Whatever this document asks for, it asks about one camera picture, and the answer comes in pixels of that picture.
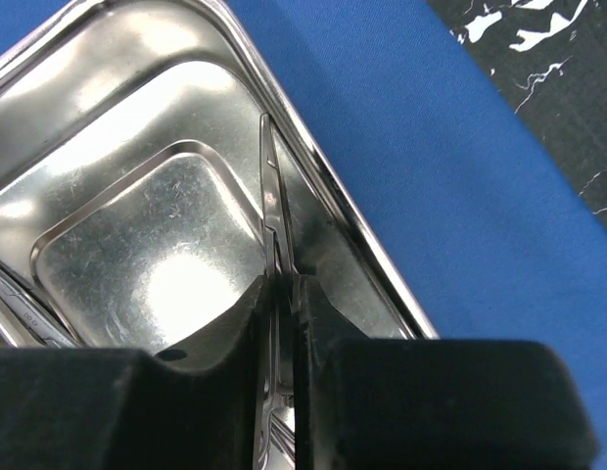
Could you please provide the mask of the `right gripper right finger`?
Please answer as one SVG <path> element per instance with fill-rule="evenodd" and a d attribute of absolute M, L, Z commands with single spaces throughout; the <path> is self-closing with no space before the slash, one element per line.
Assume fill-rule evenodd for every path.
<path fill-rule="evenodd" d="M 544 344 L 370 338 L 310 276 L 293 311 L 300 469 L 588 469 L 599 454 Z"/>

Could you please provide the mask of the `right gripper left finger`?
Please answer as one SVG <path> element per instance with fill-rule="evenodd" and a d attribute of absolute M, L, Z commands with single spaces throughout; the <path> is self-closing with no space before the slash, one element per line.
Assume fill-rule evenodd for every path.
<path fill-rule="evenodd" d="M 158 354 L 0 348 L 0 469 L 254 469 L 266 284 Z"/>

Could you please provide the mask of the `steel surgical scissors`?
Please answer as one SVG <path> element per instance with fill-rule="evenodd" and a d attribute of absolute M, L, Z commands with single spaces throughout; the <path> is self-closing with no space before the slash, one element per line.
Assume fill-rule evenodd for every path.
<path fill-rule="evenodd" d="M 260 428 L 260 463 L 270 466 L 271 454 L 296 467 L 295 431 L 281 412 L 293 409 L 294 339 L 291 328 L 300 303 L 299 273 L 295 268 L 293 233 L 286 185 L 280 171 L 273 136 L 273 119 L 259 118 L 259 181 L 262 216 L 260 227 L 267 287 L 268 347 Z"/>

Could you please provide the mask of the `blue surgical drape cloth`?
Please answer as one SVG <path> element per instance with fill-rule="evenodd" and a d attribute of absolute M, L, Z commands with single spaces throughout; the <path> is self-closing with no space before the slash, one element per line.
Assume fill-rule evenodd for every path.
<path fill-rule="evenodd" d="M 607 232 L 423 1 L 235 1 L 445 337 L 571 367 L 607 469 Z"/>

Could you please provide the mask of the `metal instrument tray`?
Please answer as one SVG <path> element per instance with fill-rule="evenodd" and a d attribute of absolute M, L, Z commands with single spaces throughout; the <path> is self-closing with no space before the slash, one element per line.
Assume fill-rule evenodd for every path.
<path fill-rule="evenodd" d="M 264 113 L 297 269 L 369 336 L 435 337 L 221 1 L 72 1 L 0 57 L 0 266 L 86 345 L 194 333 L 264 269 Z"/>

